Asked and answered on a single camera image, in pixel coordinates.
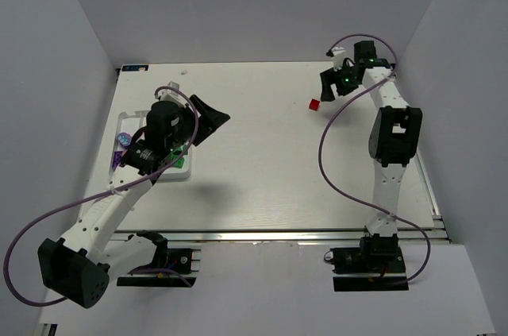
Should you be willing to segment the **small red lego brick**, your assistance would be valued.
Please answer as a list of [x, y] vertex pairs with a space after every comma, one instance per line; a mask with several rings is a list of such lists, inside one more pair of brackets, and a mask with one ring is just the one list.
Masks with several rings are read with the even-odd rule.
[[317, 111], [321, 105], [321, 102], [317, 99], [312, 99], [309, 104], [309, 109], [313, 111]]

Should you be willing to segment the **green square lego brick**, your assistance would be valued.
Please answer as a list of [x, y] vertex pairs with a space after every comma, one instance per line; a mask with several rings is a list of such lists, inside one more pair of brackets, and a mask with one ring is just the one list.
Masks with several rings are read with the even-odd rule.
[[171, 166], [173, 168], [182, 169], [186, 161], [185, 156], [180, 155], [172, 155], [171, 156]]

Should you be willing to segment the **purple oval flower lego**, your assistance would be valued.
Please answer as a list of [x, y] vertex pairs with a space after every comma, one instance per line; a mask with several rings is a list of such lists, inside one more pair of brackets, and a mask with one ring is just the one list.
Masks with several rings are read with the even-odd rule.
[[132, 142], [132, 137], [130, 134], [128, 133], [125, 133], [125, 132], [121, 132], [117, 135], [116, 137], [117, 139], [117, 143], [123, 147], [123, 148], [128, 148]]

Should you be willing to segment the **purple lego plate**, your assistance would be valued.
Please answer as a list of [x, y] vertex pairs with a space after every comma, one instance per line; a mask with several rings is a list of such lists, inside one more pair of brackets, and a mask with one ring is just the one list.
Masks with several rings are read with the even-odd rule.
[[113, 152], [111, 165], [110, 165], [111, 171], [114, 171], [118, 167], [118, 165], [121, 163], [122, 156], [123, 156], [122, 151], [114, 151]]

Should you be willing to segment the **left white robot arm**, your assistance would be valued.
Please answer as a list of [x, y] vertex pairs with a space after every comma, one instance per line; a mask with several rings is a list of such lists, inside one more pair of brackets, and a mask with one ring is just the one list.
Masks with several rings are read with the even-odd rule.
[[154, 231], [135, 233], [107, 250], [111, 236], [162, 171], [200, 145], [230, 116], [192, 95], [186, 104], [157, 98], [144, 126], [133, 135], [110, 178], [106, 197], [96, 199], [58, 240], [46, 239], [37, 250], [47, 288], [83, 308], [94, 306], [108, 284], [127, 273], [158, 273], [170, 264], [167, 239]]

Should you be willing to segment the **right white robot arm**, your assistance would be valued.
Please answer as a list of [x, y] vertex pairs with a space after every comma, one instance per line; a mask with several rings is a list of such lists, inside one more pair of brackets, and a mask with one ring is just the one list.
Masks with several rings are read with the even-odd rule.
[[360, 240], [364, 252], [387, 256], [398, 248], [396, 215], [402, 178], [414, 158], [423, 113], [409, 105], [396, 86], [394, 66], [377, 55], [374, 41], [354, 44], [353, 58], [344, 48], [327, 52], [333, 66], [320, 74], [322, 102], [332, 102], [363, 87], [377, 109], [368, 139], [368, 152], [374, 163], [372, 205], [375, 217], [366, 225]]

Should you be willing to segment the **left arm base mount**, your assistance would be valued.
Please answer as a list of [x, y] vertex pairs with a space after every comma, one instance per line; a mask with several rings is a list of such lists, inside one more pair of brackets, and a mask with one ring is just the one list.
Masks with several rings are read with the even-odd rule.
[[154, 231], [142, 230], [130, 234], [130, 241], [134, 237], [147, 239], [155, 247], [152, 260], [147, 265], [138, 267], [139, 270], [154, 270], [142, 274], [136, 272], [117, 278], [118, 287], [136, 288], [192, 288], [200, 269], [201, 250], [190, 247], [172, 246], [162, 234]]

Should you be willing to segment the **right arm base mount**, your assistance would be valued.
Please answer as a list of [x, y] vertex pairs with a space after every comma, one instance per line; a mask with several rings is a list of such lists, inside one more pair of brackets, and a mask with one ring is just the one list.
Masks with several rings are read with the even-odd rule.
[[402, 250], [391, 260], [366, 260], [359, 247], [332, 248], [323, 260], [333, 267], [335, 292], [399, 292], [408, 291], [406, 265]]

